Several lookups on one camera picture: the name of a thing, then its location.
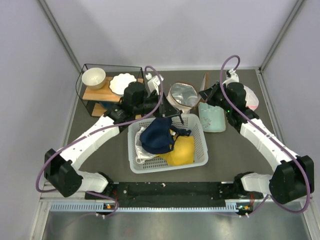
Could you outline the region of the cream capybara laundry bag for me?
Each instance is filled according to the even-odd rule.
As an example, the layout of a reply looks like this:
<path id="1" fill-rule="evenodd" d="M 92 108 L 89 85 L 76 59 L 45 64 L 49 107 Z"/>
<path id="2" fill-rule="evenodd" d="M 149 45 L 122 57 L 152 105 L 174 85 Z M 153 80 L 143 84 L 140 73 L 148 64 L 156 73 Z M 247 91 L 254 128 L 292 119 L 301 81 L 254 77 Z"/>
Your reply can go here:
<path id="1" fill-rule="evenodd" d="M 203 101 L 195 87 L 185 82 L 175 82 L 170 87 L 166 99 L 183 114 L 189 114 Z"/>

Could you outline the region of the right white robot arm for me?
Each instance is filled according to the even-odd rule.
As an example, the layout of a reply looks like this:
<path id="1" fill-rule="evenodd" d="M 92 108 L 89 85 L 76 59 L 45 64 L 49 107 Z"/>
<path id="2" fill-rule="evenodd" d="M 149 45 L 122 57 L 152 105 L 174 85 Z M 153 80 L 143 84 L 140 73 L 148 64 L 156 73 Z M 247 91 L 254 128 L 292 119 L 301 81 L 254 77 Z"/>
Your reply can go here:
<path id="1" fill-rule="evenodd" d="M 271 166 L 273 173 L 246 172 L 234 179 L 233 192 L 245 198 L 251 192 L 269 194 L 279 204 L 312 194 L 315 190 L 314 162 L 288 149 L 264 125 L 255 113 L 259 100 L 255 93 L 239 82 L 235 70 L 229 70 L 223 83 L 216 82 L 199 92 L 200 97 L 226 113 L 228 123 L 251 142 Z"/>

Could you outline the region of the dark blue garment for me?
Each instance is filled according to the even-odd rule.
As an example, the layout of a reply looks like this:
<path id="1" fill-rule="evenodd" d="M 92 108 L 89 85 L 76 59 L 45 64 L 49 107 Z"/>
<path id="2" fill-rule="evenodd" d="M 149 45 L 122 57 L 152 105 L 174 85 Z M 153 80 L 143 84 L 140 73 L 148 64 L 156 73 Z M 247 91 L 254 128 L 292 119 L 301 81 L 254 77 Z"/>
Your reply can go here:
<path id="1" fill-rule="evenodd" d="M 189 137 L 191 132 L 191 130 L 175 127 L 171 117 L 155 118 L 141 133 L 139 140 L 145 151 L 160 155 L 173 151 L 178 137 Z"/>

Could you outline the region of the white bra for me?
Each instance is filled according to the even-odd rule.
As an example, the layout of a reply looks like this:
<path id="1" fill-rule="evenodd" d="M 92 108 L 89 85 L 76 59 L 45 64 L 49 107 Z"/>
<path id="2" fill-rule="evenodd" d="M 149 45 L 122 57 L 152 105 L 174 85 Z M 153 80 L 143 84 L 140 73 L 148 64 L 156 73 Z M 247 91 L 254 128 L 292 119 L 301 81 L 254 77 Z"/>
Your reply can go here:
<path id="1" fill-rule="evenodd" d="M 145 127 L 141 127 L 139 129 L 139 131 L 135 134 L 135 138 L 134 138 L 134 147 L 135 147 L 135 152 L 136 152 L 135 162 L 140 165 L 144 164 L 145 161 L 147 161 L 147 160 L 151 160 L 151 159 L 157 157 L 156 154 L 152 154 L 150 152 L 147 152 L 142 147 L 142 142 L 140 141 L 140 136 L 145 131 L 145 129 L 146 129 Z"/>

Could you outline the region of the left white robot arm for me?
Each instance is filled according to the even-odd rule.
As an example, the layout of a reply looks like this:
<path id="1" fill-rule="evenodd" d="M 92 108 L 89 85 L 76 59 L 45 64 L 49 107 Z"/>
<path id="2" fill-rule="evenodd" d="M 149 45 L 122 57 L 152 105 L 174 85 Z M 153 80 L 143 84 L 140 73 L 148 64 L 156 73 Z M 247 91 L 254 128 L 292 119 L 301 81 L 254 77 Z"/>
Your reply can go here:
<path id="1" fill-rule="evenodd" d="M 53 189 L 67 198 L 76 192 L 88 192 L 94 196 L 109 198 L 114 191 L 112 180 L 102 172 L 85 172 L 80 167 L 99 147 L 120 134 L 128 125 L 136 123 L 137 115 L 144 119 L 149 116 L 164 117 L 174 107 L 164 105 L 163 77 L 156 71 L 154 76 L 145 75 L 149 83 L 156 84 L 151 94 L 139 81 L 131 82 L 125 97 L 137 97 L 133 102 L 123 100 L 114 104 L 98 121 L 69 145 L 55 151 L 48 150 L 44 155 L 44 165 L 38 174 L 51 183 Z"/>

